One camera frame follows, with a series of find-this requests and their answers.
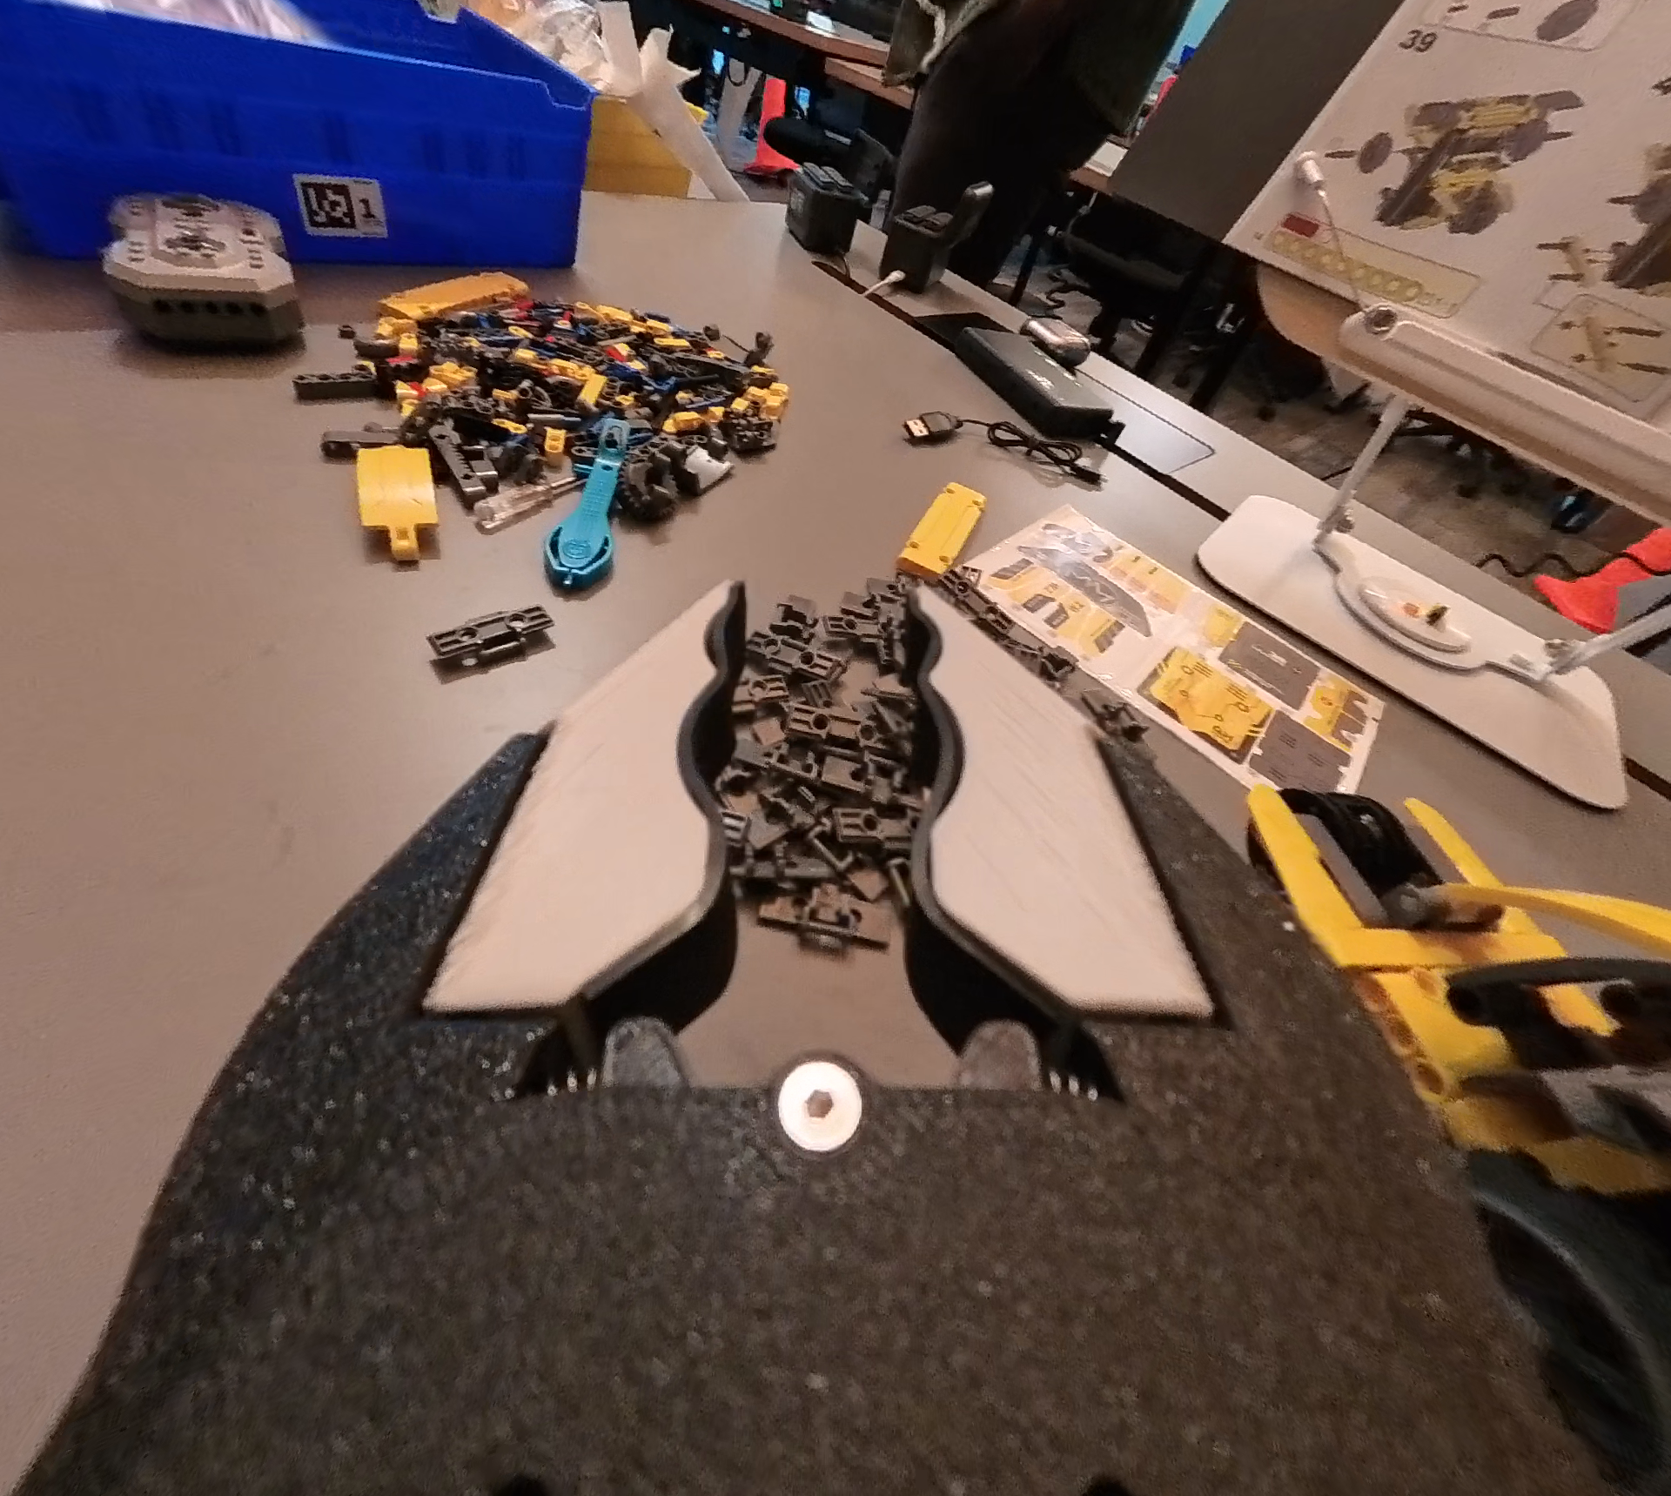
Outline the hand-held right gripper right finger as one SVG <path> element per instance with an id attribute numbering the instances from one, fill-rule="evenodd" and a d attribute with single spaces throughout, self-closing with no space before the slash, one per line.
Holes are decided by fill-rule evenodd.
<path id="1" fill-rule="evenodd" d="M 951 959 L 956 1090 L 1123 1090 L 1219 1050 L 1219 995 L 1111 741 L 942 593 L 909 598 L 920 926 Z"/>

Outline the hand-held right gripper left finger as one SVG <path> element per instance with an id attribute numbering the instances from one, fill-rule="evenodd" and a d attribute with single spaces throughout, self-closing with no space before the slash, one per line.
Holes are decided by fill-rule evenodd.
<path id="1" fill-rule="evenodd" d="M 601 995 L 723 901 L 718 780 L 742 662 L 747 586 L 720 583 L 555 714 L 423 988 L 429 1014 L 553 1014 L 526 1077 L 599 1086 Z"/>

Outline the pile of grey track links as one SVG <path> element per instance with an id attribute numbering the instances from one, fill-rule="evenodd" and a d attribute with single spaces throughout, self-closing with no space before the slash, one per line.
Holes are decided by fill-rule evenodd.
<path id="1" fill-rule="evenodd" d="M 894 573 L 836 608 L 787 593 L 747 638 L 736 748 L 718 780 L 730 882 L 742 915 L 811 951 L 885 951 L 890 909 L 942 969 L 992 969 L 917 890 L 936 748 L 907 680 L 909 588 Z"/>

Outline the yellow toy brick vehicle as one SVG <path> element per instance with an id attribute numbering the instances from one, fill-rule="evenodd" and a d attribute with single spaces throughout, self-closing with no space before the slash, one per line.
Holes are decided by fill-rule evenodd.
<path id="1" fill-rule="evenodd" d="M 1669 909 L 1506 882 L 1434 805 L 1257 788 L 1247 854 L 1466 1159 L 1615 1493 L 1669 1493 Z"/>

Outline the blue plastic bin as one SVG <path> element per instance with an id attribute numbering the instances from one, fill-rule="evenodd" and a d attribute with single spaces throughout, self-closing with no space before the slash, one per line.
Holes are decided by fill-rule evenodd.
<path id="1" fill-rule="evenodd" d="M 326 44 L 3 0 L 3 200 L 93 258 L 130 194 L 274 217 L 294 262 L 573 267 L 596 91 L 417 0 L 286 0 Z"/>

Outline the yellow and black sticker sheet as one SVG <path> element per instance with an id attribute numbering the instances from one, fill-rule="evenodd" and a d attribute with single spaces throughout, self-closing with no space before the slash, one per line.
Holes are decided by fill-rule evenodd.
<path id="1" fill-rule="evenodd" d="M 962 565 L 1015 630 L 1244 788 L 1358 791 L 1381 700 L 1072 507 Z"/>

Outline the loose grey brick part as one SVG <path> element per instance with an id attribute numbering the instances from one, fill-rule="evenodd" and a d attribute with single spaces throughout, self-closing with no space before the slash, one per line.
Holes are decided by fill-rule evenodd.
<path id="1" fill-rule="evenodd" d="M 431 668 L 440 674 L 490 670 L 551 646 L 545 608 L 510 608 L 429 637 Z"/>

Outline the blue brick separator tool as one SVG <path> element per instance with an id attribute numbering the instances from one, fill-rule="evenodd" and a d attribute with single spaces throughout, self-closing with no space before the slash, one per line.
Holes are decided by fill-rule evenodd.
<path id="1" fill-rule="evenodd" d="M 596 439 L 591 468 L 580 487 L 573 515 L 545 538 L 545 586 L 553 591 L 588 591 L 613 573 L 612 507 L 623 467 L 632 451 L 632 424 L 608 422 Z"/>

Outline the yellow toy brick panel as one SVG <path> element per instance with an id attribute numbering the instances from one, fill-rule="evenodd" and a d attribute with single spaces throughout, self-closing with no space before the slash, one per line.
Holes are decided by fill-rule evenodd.
<path id="1" fill-rule="evenodd" d="M 945 577 L 958 558 L 964 556 L 978 525 L 986 515 L 986 495 L 964 484 L 949 481 L 927 515 L 913 525 L 907 546 L 898 554 L 898 576 L 940 583 Z"/>

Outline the white book stand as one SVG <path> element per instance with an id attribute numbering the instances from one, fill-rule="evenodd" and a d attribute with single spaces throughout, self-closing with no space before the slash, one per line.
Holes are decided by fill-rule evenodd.
<path id="1" fill-rule="evenodd" d="M 1311 638 L 1569 801 L 1600 813 L 1624 808 L 1615 706 L 1598 677 L 1598 662 L 1663 637 L 1669 608 L 1608 637 L 1543 638 L 1368 546 L 1353 497 L 1412 408 L 1434 408 L 1457 427 L 1589 493 L 1669 517 L 1669 431 L 1584 399 L 1372 294 L 1368 270 L 1349 264 L 1335 226 L 1321 159 L 1294 155 L 1293 178 L 1319 200 L 1355 300 L 1355 312 L 1336 319 L 1324 356 L 1389 387 L 1389 405 L 1321 517 L 1276 497 L 1247 497 L 1199 546 L 1199 569 L 1251 611 Z"/>

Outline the black flat device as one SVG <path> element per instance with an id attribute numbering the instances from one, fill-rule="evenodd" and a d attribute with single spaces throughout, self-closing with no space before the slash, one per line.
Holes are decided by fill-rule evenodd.
<path id="1" fill-rule="evenodd" d="M 1052 439 L 1118 437 L 1115 408 L 1105 394 L 1047 356 L 1028 333 L 964 329 L 951 341 L 951 354 L 1032 431 Z"/>

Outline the pile of toy brick parts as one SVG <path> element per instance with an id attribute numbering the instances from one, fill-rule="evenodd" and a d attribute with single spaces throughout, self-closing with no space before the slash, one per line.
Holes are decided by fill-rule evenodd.
<path id="1" fill-rule="evenodd" d="M 443 493 L 478 533 L 561 525 L 613 417 L 632 424 L 613 538 L 660 530 L 775 453 L 791 405 L 772 333 L 736 345 L 631 305 L 539 300 L 507 273 L 394 294 L 373 332 L 340 336 L 355 360 L 297 375 L 294 394 L 382 408 L 326 435 L 320 455 L 355 468 L 360 526 L 391 565 L 437 542 Z"/>

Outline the black charger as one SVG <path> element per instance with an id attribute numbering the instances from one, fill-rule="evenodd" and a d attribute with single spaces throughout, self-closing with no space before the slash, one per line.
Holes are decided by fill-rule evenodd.
<path id="1" fill-rule="evenodd" d="M 844 175 L 799 165 L 787 179 L 785 229 L 817 258 L 844 258 L 870 200 Z"/>
<path id="2" fill-rule="evenodd" d="M 885 229 L 881 285 L 907 295 L 927 295 L 949 270 L 951 251 L 962 248 L 992 202 L 992 185 L 971 185 L 951 211 L 933 205 L 899 209 Z"/>

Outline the grey toy motor block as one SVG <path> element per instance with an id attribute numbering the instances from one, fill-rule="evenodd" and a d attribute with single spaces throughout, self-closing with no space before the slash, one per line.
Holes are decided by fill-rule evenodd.
<path id="1" fill-rule="evenodd" d="M 153 345 L 269 351 L 305 319 L 274 217 L 198 194 L 130 194 L 111 209 L 102 281 L 125 325 Z"/>

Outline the yellow box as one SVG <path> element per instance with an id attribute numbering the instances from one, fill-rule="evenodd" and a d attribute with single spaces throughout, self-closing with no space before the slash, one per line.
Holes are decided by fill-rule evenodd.
<path id="1" fill-rule="evenodd" d="M 689 200 L 690 185 L 684 162 L 644 121 L 632 100 L 596 96 L 585 190 Z"/>

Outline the toy instruction booklet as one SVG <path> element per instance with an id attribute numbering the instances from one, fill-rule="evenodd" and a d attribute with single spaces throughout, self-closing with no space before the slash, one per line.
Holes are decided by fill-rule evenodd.
<path id="1" fill-rule="evenodd" d="M 1669 0 L 1403 0 L 1228 244 L 1669 422 Z"/>

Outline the crumpled clear plastic bags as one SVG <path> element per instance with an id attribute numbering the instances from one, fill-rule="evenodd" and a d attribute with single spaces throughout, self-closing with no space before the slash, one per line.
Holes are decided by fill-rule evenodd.
<path id="1" fill-rule="evenodd" d="M 696 71 L 676 64 L 670 28 L 640 38 L 631 6 L 601 0 L 525 0 L 507 28 L 561 64 L 596 96 L 632 100 L 644 121 L 690 171 L 689 200 L 750 202 L 708 135 L 703 107 L 684 96 Z"/>

